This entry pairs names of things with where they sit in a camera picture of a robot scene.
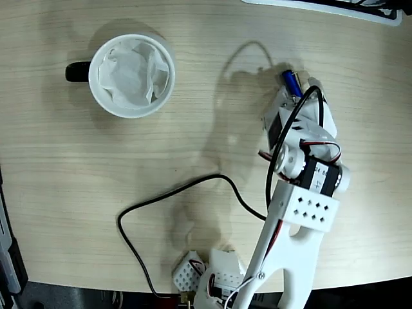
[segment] black cable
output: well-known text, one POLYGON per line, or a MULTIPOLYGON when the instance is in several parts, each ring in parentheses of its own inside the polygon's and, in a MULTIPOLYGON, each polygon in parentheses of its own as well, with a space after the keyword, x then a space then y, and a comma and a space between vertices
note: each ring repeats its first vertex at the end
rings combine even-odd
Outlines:
POLYGON ((336 1, 336 0, 293 0, 306 3, 316 3, 319 5, 329 5, 337 8, 345 8, 348 10, 358 10, 358 11, 368 11, 368 10, 380 10, 380 9, 393 9, 393 7, 388 3, 382 3, 381 5, 361 5, 358 3, 350 3, 345 1, 336 1))
POLYGON ((150 290, 151 290, 152 293, 153 293, 155 296, 157 296, 158 298, 170 298, 170 297, 162 297, 162 296, 160 296, 160 295, 156 292, 155 288, 153 287, 152 281, 151 281, 151 279, 150 279, 149 272, 147 271, 147 268, 146 268, 146 266, 145 266, 142 258, 140 257, 139 253, 137 253, 136 249, 134 248, 134 246, 133 246, 132 243, 130 242, 129 238, 126 236, 126 233, 124 232, 124 229, 123 229, 123 226, 122 226, 122 218, 123 218, 126 214, 128 214, 129 212, 131 212, 131 211, 133 211, 133 210, 135 210, 135 209, 139 209, 139 208, 142 208, 142 207, 144 207, 144 206, 147 206, 147 205, 150 205, 150 204, 153 204, 153 203, 157 203, 158 201, 162 201, 162 200, 164 200, 164 199, 166 199, 166 198, 170 198, 171 196, 174 196, 175 194, 178 194, 178 193, 180 193, 180 192, 182 192, 182 191, 184 191, 184 190, 186 190, 186 189, 188 189, 188 188, 191 188, 191 187, 193 187, 193 186, 195 186, 195 185, 198 185, 199 183, 206 182, 207 180, 211 180, 211 179, 218 179, 218 178, 219 178, 219 179, 223 179, 223 180, 227 181, 227 182, 230 184, 230 186, 232 187, 232 189, 233 189, 233 191, 234 191, 234 194, 235 194, 236 197, 238 198, 238 200, 239 200, 240 204, 243 206, 243 208, 245 208, 247 211, 249 211, 251 214, 253 214, 253 215, 254 215, 255 217, 257 217, 258 219, 261 219, 261 220, 263 220, 263 221, 266 220, 266 217, 265 217, 264 215, 258 213, 257 211, 255 211, 254 209, 252 209, 250 206, 248 206, 248 205, 246 204, 246 202, 245 202, 245 201, 243 200, 243 198, 241 197, 241 195, 240 195, 240 193, 239 193, 239 191, 238 191, 238 188, 236 187, 236 185, 234 184, 234 182, 233 182, 228 176, 225 176, 225 175, 222 175, 222 174, 212 174, 212 175, 208 175, 208 176, 204 176, 204 177, 197 178, 197 179, 193 180, 192 182, 189 182, 189 183, 187 183, 187 184, 185 184, 185 185, 183 185, 183 186, 181 186, 181 187, 179 187, 179 188, 177 188, 177 189, 175 189, 175 190, 172 190, 172 191, 170 191, 170 192, 168 192, 168 193, 165 193, 165 194, 163 194, 163 195, 160 195, 160 196, 158 196, 158 197, 156 197, 156 198, 153 198, 153 199, 151 199, 151 200, 143 201, 142 203, 137 203, 137 204, 134 205, 134 206, 130 206, 130 207, 126 208, 125 210, 123 210, 123 211, 118 215, 118 217, 117 217, 117 228, 118 228, 120 234, 122 235, 124 241, 127 243, 127 245, 129 246, 130 250, 132 251, 132 253, 133 253, 133 254, 135 255, 135 257, 137 258, 137 261, 140 263, 140 266, 142 267, 142 270, 143 270, 143 272, 144 272, 144 275, 145 275, 145 277, 146 277, 147 284, 149 285, 150 290))
POLYGON ((358 6, 358 5, 363 5, 367 0, 360 0, 356 3, 354 3, 354 5, 358 6))
POLYGON ((300 112, 303 105, 310 98, 310 96, 315 92, 317 93, 317 101, 318 101, 318 104, 319 104, 319 125, 321 127, 323 127, 324 111, 323 111, 322 90, 318 86, 312 86, 304 93, 302 98, 297 103, 296 107, 294 108, 294 110, 290 114, 290 116, 288 118, 288 121, 286 121, 286 124, 283 127, 283 130, 282 130, 281 134, 279 135, 279 138, 276 141, 275 150, 272 154, 272 160, 270 161, 269 168, 268 168, 268 174, 267 174, 267 178, 266 178, 266 190, 265 190, 266 194, 265 195, 266 195, 266 205, 267 205, 268 208, 269 208, 269 205, 270 205, 270 201, 272 199, 272 179, 273 179, 273 173, 275 171, 275 164, 276 164, 276 161, 277 161, 277 157, 279 156, 282 145, 285 142, 286 135, 288 134, 290 128, 292 127, 297 114, 300 112))

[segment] wood grain surface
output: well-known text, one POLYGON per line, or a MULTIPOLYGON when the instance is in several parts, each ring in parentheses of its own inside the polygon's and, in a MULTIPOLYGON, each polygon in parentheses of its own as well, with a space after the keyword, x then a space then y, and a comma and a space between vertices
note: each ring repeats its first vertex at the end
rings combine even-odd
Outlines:
MULTIPOLYGON (((221 171, 265 212, 260 118, 290 65, 323 82, 352 171, 315 287, 412 275, 412 19, 392 28, 238 0, 4 0, 0 38, 0 164, 30 280, 148 291, 116 215, 195 176, 221 171), (176 52, 159 112, 120 119, 65 81, 67 64, 141 31, 176 52)), ((174 290, 189 249, 233 248, 247 264, 262 228, 219 180, 124 222, 159 292, 174 290)), ((276 273, 261 291, 282 288, 276 273)))

